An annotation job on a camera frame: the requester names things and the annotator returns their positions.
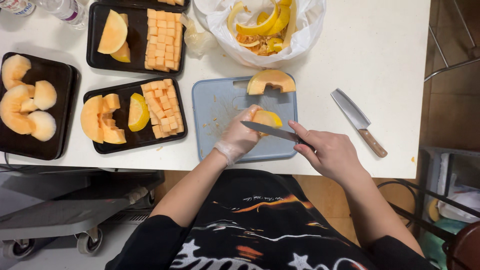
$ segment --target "wooden knife handle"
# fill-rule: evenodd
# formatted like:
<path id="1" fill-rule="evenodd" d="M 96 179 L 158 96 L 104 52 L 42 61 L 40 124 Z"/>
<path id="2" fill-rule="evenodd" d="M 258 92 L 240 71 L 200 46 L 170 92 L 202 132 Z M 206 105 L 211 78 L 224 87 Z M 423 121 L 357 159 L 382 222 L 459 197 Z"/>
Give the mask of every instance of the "wooden knife handle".
<path id="1" fill-rule="evenodd" d="M 359 129 L 358 131 L 377 156 L 384 158 L 388 155 L 387 151 L 373 138 L 368 129 Z"/>

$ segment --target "white countertop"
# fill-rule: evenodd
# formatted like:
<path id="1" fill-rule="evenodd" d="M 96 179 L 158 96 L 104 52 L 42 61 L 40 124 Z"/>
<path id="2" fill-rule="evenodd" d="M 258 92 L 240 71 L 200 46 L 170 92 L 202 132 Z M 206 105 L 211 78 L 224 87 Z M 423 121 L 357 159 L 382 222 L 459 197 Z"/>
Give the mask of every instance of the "white countertop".
<path id="1" fill-rule="evenodd" d="M 373 177 L 415 178 L 429 12 L 429 0 L 329 1 L 324 29 L 315 47 L 305 57 L 300 56 L 280 69 L 292 74 L 297 82 L 299 122 L 307 129 L 347 134 L 362 165 Z M 189 16 L 195 19 L 192 8 Z M 85 60 L 86 40 L 87 30 L 75 30 L 40 8 L 25 18 L 0 12 L 0 55 L 14 51 L 60 61 L 75 66 L 82 75 L 65 154 L 51 161 L 10 155 L 10 163 L 192 170 L 199 163 L 193 84 L 205 79 L 249 76 L 259 71 L 242 66 L 229 56 L 223 57 L 225 52 L 220 46 L 201 59 L 187 56 L 185 70 L 178 77 L 189 127 L 187 137 L 100 155 L 80 126 L 83 95 L 90 90 L 154 76 L 89 67 Z M 386 158 L 374 154 L 330 97 L 337 87 L 370 119 L 369 130 L 388 151 Z M 235 167 L 283 174 L 318 174 L 300 154 Z"/>

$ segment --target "water bottle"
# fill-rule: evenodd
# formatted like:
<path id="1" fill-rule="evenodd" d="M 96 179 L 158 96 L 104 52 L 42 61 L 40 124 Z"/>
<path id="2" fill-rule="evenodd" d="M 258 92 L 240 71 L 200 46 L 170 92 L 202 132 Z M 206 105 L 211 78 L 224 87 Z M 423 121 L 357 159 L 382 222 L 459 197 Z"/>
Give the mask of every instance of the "water bottle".
<path id="1" fill-rule="evenodd" d="M 31 1 L 76 29 L 84 29 L 87 26 L 88 14 L 85 13 L 85 7 L 76 0 Z"/>

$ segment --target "serrated knife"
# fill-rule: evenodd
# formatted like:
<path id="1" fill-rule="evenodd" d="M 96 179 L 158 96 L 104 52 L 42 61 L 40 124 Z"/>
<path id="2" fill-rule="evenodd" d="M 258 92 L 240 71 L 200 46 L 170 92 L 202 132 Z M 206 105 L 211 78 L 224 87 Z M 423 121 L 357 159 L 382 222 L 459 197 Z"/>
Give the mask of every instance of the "serrated knife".
<path id="1" fill-rule="evenodd" d="M 384 158 L 388 154 L 387 151 L 373 138 L 367 127 L 371 124 L 370 120 L 363 114 L 360 108 L 353 103 L 353 101 L 345 95 L 345 93 L 336 89 L 330 94 L 340 109 L 345 113 L 347 118 L 352 122 L 355 128 L 358 130 L 362 138 L 367 142 L 370 148 L 377 154 L 377 156 Z"/>

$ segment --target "white star graphic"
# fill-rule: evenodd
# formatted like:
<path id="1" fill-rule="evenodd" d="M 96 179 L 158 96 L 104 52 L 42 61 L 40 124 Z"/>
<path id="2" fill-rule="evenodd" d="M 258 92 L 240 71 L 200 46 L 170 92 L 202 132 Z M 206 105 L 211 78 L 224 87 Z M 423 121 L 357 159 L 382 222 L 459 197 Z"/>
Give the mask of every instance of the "white star graphic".
<path id="1" fill-rule="evenodd" d="M 298 256 L 297 253 L 293 253 L 293 261 L 289 262 L 288 265 L 295 267 L 297 270 L 313 270 L 307 259 L 308 255 Z"/>

